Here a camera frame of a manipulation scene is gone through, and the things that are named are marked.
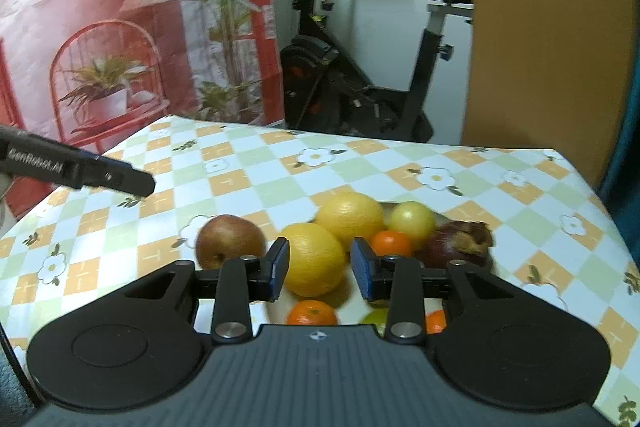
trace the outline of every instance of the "yellow lemon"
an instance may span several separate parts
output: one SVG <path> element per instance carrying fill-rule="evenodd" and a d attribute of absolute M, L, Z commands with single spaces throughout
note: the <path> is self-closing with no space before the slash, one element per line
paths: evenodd
<path fill-rule="evenodd" d="M 385 228 L 385 213 L 380 203 L 364 194 L 341 192 L 320 207 L 316 223 L 333 233 L 349 251 L 354 237 L 369 240 Z"/>
<path fill-rule="evenodd" d="M 415 250 L 424 246 L 435 228 L 433 212 L 417 201 L 398 204 L 389 216 L 389 229 L 407 235 Z"/>
<path fill-rule="evenodd" d="M 340 242 L 316 223 L 296 223 L 280 235 L 289 239 L 289 270 L 284 285 L 311 298 L 333 290 L 344 277 L 347 256 Z"/>

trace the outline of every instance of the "white plate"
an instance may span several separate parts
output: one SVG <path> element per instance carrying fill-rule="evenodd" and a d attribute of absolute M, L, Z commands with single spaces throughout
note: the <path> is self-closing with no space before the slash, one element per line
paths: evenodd
<path fill-rule="evenodd" d="M 398 203 L 382 203 L 382 208 L 385 211 L 385 219 L 396 207 Z M 448 223 L 450 219 L 442 214 L 435 213 L 436 224 L 442 225 Z M 329 292 L 320 297 L 314 298 L 314 300 L 322 301 L 331 306 L 338 315 L 338 322 L 340 324 L 359 324 L 360 321 L 366 317 L 370 312 L 376 308 L 386 307 L 384 305 L 376 306 L 370 305 L 360 295 L 358 284 L 356 283 L 351 266 L 347 267 L 345 278 L 342 283 L 332 292 Z M 293 308 L 293 306 L 299 302 L 305 300 L 305 298 L 299 297 L 293 293 L 290 293 L 286 288 L 282 288 L 280 298 L 274 303 L 266 303 L 264 306 L 265 322 L 272 324 L 284 324 L 287 320 L 287 315 Z M 435 310 L 442 309 L 441 299 L 425 299 L 424 311 L 426 313 L 433 312 Z"/>

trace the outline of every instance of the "white wall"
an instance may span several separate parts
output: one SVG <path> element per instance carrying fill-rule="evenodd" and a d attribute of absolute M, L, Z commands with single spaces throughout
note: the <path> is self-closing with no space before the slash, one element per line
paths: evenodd
<path fill-rule="evenodd" d="M 420 36 L 428 20 L 428 0 L 333 0 L 329 28 L 374 84 L 406 90 Z M 296 33 L 291 0 L 274 0 L 280 47 Z M 424 103 L 440 144 L 459 144 L 466 107 L 472 26 L 448 17 L 443 44 L 455 47 L 450 62 L 439 60 Z"/>

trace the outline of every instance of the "checkered tablecloth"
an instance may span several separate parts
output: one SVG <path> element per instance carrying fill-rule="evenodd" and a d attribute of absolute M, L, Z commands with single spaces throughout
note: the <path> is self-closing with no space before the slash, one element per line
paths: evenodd
<path fill-rule="evenodd" d="M 152 172 L 155 193 L 139 200 L 59 188 L 0 240 L 0 320 L 21 358 L 35 332 L 59 315 L 166 263 L 193 260 L 209 216 L 243 216 L 273 240 L 284 226 L 312 219 L 332 193 L 356 190 L 487 222 L 501 277 L 607 339 L 612 365 L 597 407 L 615 423 L 636 411 L 640 276 L 600 200 L 554 150 L 389 142 L 171 116 L 108 155 Z M 259 306 L 252 313 L 264 320 Z"/>

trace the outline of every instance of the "printed backdrop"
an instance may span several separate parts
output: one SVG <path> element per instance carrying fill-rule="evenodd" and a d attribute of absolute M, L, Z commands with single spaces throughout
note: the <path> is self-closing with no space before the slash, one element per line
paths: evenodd
<path fill-rule="evenodd" d="M 282 119 L 271 0 L 0 0 L 0 123 L 102 153 L 169 113 Z"/>

